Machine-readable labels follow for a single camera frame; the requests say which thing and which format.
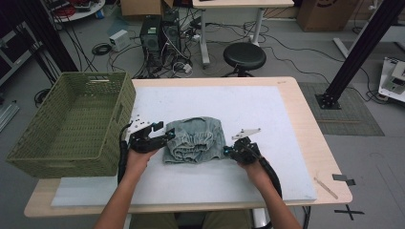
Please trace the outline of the person's right hand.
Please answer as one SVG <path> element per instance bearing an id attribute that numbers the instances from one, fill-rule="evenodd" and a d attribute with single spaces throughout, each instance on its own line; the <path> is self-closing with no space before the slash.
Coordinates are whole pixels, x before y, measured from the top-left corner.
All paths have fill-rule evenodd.
<path id="1" fill-rule="evenodd" d="M 247 165 L 238 162 L 238 165 L 246 171 L 249 180 L 259 191 L 269 189 L 272 186 L 269 176 L 258 161 Z"/>

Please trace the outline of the black round stool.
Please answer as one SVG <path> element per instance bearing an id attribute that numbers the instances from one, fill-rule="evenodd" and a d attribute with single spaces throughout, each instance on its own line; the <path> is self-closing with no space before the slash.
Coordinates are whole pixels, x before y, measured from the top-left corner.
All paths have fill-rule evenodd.
<path id="1" fill-rule="evenodd" d="M 249 71 L 262 68 L 266 64 L 266 53 L 258 46 L 239 42 L 227 46 L 223 52 L 226 64 L 233 68 L 233 71 L 224 77 L 237 74 L 239 77 L 252 76 Z"/>

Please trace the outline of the white-legged wooden desk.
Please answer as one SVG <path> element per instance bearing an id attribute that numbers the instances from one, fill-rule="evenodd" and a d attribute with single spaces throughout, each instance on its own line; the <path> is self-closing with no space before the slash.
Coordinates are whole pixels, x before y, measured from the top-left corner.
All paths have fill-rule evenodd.
<path id="1" fill-rule="evenodd" d="M 294 6 L 293 0 L 192 0 L 194 9 L 201 11 L 201 36 L 199 39 L 202 56 L 202 67 L 210 65 L 210 58 L 205 38 L 205 12 L 208 9 L 233 9 L 233 8 L 253 8 L 257 10 L 254 33 L 249 37 L 249 41 L 258 46 L 259 34 L 262 26 L 263 15 L 266 8 L 289 8 Z"/>

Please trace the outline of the white box device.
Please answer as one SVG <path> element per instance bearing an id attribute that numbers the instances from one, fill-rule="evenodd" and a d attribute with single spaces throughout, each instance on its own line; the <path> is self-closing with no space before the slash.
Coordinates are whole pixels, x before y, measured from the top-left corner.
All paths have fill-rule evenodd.
<path id="1" fill-rule="evenodd" d="M 129 32 L 125 30 L 116 32 L 109 40 L 115 52 L 120 52 L 131 44 Z"/>

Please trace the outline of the open-sided computer tower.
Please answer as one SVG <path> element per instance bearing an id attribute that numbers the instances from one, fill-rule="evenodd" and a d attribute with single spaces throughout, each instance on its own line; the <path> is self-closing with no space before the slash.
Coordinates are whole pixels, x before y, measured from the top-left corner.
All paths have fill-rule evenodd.
<path id="1" fill-rule="evenodd" d="M 178 10 L 167 10 L 162 17 L 162 56 L 166 60 L 169 54 L 181 54 L 180 20 Z"/>

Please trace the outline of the silver metal rails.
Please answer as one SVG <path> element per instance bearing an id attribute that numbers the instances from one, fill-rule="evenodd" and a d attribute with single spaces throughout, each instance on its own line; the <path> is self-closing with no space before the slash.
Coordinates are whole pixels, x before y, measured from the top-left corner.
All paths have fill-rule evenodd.
<path id="1" fill-rule="evenodd" d="M 0 133 L 7 127 L 19 110 L 20 108 L 15 101 L 0 108 Z"/>

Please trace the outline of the light blue denim shorts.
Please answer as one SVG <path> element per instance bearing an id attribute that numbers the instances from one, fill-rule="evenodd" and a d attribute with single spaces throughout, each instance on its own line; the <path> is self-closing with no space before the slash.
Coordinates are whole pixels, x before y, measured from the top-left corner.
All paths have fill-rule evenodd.
<path id="1" fill-rule="evenodd" d="M 200 164 L 226 158 L 222 122 L 217 118 L 198 116 L 175 120 L 166 129 L 175 129 L 175 137 L 167 142 L 164 150 L 165 164 Z"/>

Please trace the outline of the black metal frame post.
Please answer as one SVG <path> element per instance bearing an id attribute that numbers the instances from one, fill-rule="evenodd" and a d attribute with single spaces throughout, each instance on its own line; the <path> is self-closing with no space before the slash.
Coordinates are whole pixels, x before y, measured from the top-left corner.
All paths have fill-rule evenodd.
<path id="1" fill-rule="evenodd" d="M 62 72 L 77 72 L 78 68 L 64 46 L 53 19 L 41 0 L 15 0 L 35 37 L 47 48 L 53 61 Z"/>
<path id="2" fill-rule="evenodd" d="M 383 0 L 368 25 L 359 34 L 348 57 L 323 94 L 317 94 L 323 110 L 340 110 L 338 99 L 348 87 L 375 46 L 380 42 L 399 14 L 405 9 L 405 0 Z"/>

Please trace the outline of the black tape strip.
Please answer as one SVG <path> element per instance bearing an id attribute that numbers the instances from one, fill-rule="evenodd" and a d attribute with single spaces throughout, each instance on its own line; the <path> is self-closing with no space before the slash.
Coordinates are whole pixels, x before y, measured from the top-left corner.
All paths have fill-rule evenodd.
<path id="1" fill-rule="evenodd" d="M 337 175 L 337 174 L 332 174 L 333 180 L 337 181 L 344 181 L 348 186 L 354 186 L 356 185 L 355 180 L 352 178 L 348 178 L 345 175 Z"/>

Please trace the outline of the white machine housing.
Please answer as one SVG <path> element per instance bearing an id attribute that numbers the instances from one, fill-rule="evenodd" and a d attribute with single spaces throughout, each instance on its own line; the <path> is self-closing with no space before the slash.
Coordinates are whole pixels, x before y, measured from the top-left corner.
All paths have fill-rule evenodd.
<path id="1" fill-rule="evenodd" d="M 384 58 L 378 93 L 405 102 L 405 61 Z"/>

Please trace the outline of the green woven basket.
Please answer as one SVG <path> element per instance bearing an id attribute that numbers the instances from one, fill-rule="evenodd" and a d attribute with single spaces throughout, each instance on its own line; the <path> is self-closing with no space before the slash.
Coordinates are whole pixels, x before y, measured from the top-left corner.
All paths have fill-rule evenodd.
<path id="1" fill-rule="evenodd" d="M 63 73 L 6 161 L 32 177 L 111 177 L 136 91 L 128 73 Z"/>

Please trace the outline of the round white table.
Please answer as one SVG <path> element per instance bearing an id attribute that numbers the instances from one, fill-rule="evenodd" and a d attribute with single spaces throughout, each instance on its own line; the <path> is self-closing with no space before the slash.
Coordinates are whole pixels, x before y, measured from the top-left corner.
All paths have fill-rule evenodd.
<path id="1" fill-rule="evenodd" d="M 105 5 L 105 0 L 42 0 L 55 22 L 75 21 L 94 15 Z"/>

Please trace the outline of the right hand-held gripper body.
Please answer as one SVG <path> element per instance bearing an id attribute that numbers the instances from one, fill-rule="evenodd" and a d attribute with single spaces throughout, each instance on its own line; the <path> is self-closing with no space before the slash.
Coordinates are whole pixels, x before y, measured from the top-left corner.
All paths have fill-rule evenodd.
<path id="1" fill-rule="evenodd" d="M 242 129 L 239 133 L 234 135 L 234 145 L 230 149 L 230 157 L 244 165 L 255 162 L 261 157 L 258 145 L 250 140 L 251 135 L 261 132 L 260 128 L 257 129 Z"/>

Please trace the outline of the black tape cross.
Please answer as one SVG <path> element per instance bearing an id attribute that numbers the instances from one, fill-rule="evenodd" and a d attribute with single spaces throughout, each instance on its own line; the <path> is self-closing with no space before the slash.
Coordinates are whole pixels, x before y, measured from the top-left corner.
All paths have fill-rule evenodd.
<path id="1" fill-rule="evenodd" d="M 334 213 L 348 215 L 350 220 L 354 220 L 355 215 L 364 215 L 363 211 L 353 210 L 349 204 L 346 204 L 344 209 L 335 209 Z"/>

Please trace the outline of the grey floor mat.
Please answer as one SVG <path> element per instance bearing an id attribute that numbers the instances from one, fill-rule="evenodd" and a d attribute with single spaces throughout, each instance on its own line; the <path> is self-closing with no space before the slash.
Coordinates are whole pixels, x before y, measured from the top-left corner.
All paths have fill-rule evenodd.
<path id="1" fill-rule="evenodd" d="M 327 83 L 299 82 L 310 110 L 324 135 L 384 136 L 358 93 L 345 90 L 338 100 L 337 109 L 322 109 L 316 96 L 322 94 Z"/>

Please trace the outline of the small cardboard box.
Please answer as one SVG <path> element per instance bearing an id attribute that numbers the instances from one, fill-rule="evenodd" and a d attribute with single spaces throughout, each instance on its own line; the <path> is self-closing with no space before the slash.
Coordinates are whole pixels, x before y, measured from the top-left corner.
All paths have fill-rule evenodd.
<path id="1" fill-rule="evenodd" d="M 120 0 L 124 16 L 162 14 L 166 7 L 172 8 L 173 5 L 174 0 Z"/>

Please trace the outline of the thin wooden stick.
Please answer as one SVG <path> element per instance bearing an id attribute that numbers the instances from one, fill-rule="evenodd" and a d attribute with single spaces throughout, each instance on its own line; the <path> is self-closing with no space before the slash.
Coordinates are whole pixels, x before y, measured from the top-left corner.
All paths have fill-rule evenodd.
<path id="1" fill-rule="evenodd" d="M 338 195 L 336 195 L 332 189 L 330 189 L 323 181 L 321 181 L 318 177 L 313 178 L 315 182 L 317 182 L 326 192 L 328 192 L 332 197 L 338 199 Z"/>

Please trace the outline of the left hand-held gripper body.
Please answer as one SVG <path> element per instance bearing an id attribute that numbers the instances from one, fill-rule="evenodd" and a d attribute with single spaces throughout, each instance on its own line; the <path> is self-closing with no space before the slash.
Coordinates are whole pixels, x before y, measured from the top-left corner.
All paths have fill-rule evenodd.
<path id="1" fill-rule="evenodd" d="M 149 135 L 154 132 L 152 130 L 152 124 L 139 114 L 136 114 L 132 124 L 134 125 L 134 131 L 129 136 L 128 149 L 134 150 L 138 153 L 149 153 L 154 150 L 158 150 L 163 147 L 156 146 L 154 144 L 155 137 Z"/>

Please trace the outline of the white foam mat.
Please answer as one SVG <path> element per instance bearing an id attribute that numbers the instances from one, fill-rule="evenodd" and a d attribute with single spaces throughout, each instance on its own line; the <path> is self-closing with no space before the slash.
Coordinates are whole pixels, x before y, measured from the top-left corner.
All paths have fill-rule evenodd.
<path id="1" fill-rule="evenodd" d="M 317 198 L 280 90 L 275 86 L 136 88 L 133 113 L 148 121 L 170 122 L 195 116 L 219 119 L 226 143 L 241 130 L 278 175 L 286 202 Z M 163 153 L 149 161 L 133 197 L 135 205 L 248 203 L 261 196 L 232 159 L 201 164 L 166 164 Z"/>

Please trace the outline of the person's khaki trousers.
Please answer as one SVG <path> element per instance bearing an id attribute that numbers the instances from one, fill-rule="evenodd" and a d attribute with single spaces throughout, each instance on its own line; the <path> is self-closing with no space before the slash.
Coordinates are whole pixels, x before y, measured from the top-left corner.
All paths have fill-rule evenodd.
<path id="1" fill-rule="evenodd" d="M 179 225 L 174 213 L 133 215 L 130 229 L 251 229 L 248 210 L 206 212 L 198 224 Z"/>

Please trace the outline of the large cardboard box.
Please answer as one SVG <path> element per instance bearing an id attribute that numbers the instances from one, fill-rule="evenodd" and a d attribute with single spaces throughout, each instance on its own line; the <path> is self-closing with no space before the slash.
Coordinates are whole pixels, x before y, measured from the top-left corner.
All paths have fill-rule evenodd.
<path id="1" fill-rule="evenodd" d="M 303 31 L 342 31 L 359 0 L 303 0 L 297 23 Z"/>

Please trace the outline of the light wooden table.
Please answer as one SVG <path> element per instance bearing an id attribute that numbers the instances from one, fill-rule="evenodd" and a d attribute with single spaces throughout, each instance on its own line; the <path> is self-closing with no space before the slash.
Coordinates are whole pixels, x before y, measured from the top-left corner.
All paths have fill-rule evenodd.
<path id="1" fill-rule="evenodd" d="M 146 87 L 201 87 L 201 86 L 275 86 L 281 92 L 289 120 L 298 140 L 298 144 L 307 166 L 317 198 L 314 201 L 286 202 L 288 205 L 346 204 L 352 201 L 352 193 L 343 181 L 333 180 L 332 174 L 339 174 L 340 169 L 333 157 L 319 126 L 304 98 L 297 81 L 291 76 L 278 77 L 216 77 L 216 78 L 175 78 L 175 79 L 136 79 L 138 86 Z M 318 177 L 338 199 L 332 197 L 315 180 Z M 262 208 L 263 199 L 248 203 L 197 203 L 197 204 L 163 204 L 135 205 L 130 207 L 133 213 L 215 211 L 230 209 Z"/>

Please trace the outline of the grey metal rack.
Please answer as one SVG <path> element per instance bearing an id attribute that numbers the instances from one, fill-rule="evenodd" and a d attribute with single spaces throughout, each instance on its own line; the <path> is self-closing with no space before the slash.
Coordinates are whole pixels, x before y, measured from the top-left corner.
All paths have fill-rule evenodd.
<path id="1" fill-rule="evenodd" d="M 0 28 L 0 86 L 42 46 L 23 21 L 15 28 Z"/>

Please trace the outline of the person's left hand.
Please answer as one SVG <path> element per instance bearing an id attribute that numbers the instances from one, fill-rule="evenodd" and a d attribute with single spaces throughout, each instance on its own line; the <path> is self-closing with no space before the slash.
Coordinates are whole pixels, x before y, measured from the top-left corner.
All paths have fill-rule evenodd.
<path id="1" fill-rule="evenodd" d="M 148 161 L 156 152 L 157 150 L 154 150 L 144 154 L 130 150 L 127 158 L 124 179 L 138 182 L 147 167 Z"/>

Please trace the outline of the black computer tower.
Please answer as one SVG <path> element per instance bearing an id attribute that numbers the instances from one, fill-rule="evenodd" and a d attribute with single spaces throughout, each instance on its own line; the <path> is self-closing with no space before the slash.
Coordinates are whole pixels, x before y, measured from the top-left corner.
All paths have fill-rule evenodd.
<path id="1" fill-rule="evenodd" d="M 151 69 L 161 66 L 161 16 L 146 15 L 141 26 L 139 38 L 144 53 L 146 70 L 151 74 Z"/>

